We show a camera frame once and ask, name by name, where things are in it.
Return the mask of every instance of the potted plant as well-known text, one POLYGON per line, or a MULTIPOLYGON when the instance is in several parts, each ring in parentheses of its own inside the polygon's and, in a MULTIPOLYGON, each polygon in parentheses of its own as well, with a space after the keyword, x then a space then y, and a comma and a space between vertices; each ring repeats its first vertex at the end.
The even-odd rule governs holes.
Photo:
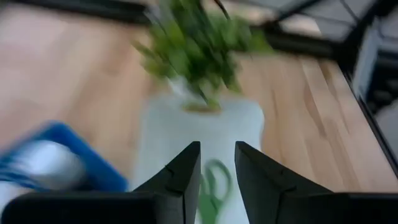
POLYGON ((240 92, 232 52, 271 51, 262 32, 217 3, 224 14, 207 13, 200 0, 169 0, 150 15, 151 46, 135 43, 145 69, 166 79, 185 106, 220 108, 223 85, 240 92))

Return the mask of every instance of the wooden table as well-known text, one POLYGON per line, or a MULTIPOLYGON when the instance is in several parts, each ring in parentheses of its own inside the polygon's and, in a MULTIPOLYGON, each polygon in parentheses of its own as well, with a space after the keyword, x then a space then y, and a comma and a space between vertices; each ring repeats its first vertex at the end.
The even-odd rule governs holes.
MULTIPOLYGON (((316 30, 308 19, 294 23, 290 28, 316 30)), ((156 87, 131 39, 148 40, 140 27, 8 6, 0 14, 0 146, 60 119, 128 176, 140 112, 156 87)), ((243 92, 266 115, 264 153, 334 191, 398 192, 334 62, 289 54, 238 58, 243 92)))

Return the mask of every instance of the blue bowl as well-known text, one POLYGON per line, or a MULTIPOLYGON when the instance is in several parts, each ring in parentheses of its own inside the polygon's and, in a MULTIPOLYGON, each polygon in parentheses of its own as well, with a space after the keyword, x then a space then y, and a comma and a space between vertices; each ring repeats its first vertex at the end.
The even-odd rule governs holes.
POLYGON ((80 158, 85 165, 87 176, 86 184, 80 188, 81 190, 106 192, 125 192, 127 190, 127 180, 95 153, 88 143, 70 127, 58 121, 50 122, 44 129, 10 147, 7 153, 0 157, 0 168, 4 169, 13 158, 21 153, 23 146, 36 140, 49 140, 63 144, 80 158))

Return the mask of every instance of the black frame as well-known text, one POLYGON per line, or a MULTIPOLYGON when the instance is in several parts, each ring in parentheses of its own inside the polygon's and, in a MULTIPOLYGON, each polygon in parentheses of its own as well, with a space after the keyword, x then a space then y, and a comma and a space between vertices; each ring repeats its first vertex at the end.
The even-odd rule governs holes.
MULTIPOLYGON (((336 0, 306 0, 300 2, 290 6, 286 10, 279 11, 279 16, 275 20, 253 26, 253 29, 262 29, 266 32, 269 43, 275 49, 295 54, 307 54, 314 57, 328 58, 338 62, 344 76, 348 83, 350 83, 355 61, 358 56, 358 49, 367 26, 372 23, 375 17, 387 17, 395 6, 397 6, 398 2, 392 0, 376 0, 373 2, 368 10, 358 19, 357 25, 349 32, 342 42, 286 32, 279 27, 279 22, 296 13, 302 12, 304 9, 315 6, 322 1, 336 0)), ((99 16, 118 22, 139 24, 142 26, 149 24, 148 19, 144 15, 148 6, 136 2, 115 0, 8 0, 8 2, 18 2, 49 9, 99 16)), ((389 67, 389 69, 398 71, 398 54, 383 50, 379 51, 376 68, 383 67, 389 67)), ((366 102, 358 100, 358 103, 390 162, 392 169, 398 177, 398 162, 388 146, 388 143, 383 138, 383 134, 375 122, 373 114, 366 106, 366 102)))

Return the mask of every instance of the scissors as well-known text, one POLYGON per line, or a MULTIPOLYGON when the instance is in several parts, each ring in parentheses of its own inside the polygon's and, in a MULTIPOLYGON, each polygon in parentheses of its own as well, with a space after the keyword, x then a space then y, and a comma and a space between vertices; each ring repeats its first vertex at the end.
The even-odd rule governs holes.
POLYGON ((216 224, 221 208, 231 196, 232 187, 232 176, 221 161, 213 159, 206 163, 204 175, 201 176, 198 202, 202 224, 216 224), (221 198, 216 195, 217 179, 213 174, 213 169, 222 171, 226 179, 226 192, 221 198))

